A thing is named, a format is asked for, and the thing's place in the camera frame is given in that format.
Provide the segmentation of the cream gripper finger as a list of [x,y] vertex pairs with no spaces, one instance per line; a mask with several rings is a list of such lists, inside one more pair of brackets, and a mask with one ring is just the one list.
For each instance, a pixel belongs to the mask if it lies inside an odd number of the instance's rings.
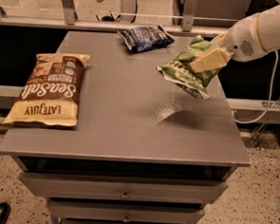
[[194,58],[189,67],[195,73],[219,69],[224,67],[232,59],[232,56],[233,52],[226,47],[210,47]]
[[210,41],[211,47],[224,47],[225,44],[225,37],[227,36],[226,33],[222,33],[214,37],[212,41]]

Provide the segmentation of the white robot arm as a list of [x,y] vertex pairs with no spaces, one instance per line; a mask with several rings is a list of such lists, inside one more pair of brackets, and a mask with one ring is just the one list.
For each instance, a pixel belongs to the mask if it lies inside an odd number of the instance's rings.
[[231,59],[247,63],[280,50],[280,5],[235,23],[210,41],[190,63],[195,72],[224,67]]

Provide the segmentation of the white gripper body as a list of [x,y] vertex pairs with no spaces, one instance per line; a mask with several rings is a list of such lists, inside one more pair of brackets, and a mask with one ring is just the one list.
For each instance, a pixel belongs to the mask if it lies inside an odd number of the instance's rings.
[[258,27],[259,13],[235,23],[224,37],[224,45],[235,61],[247,63],[269,54],[262,46]]

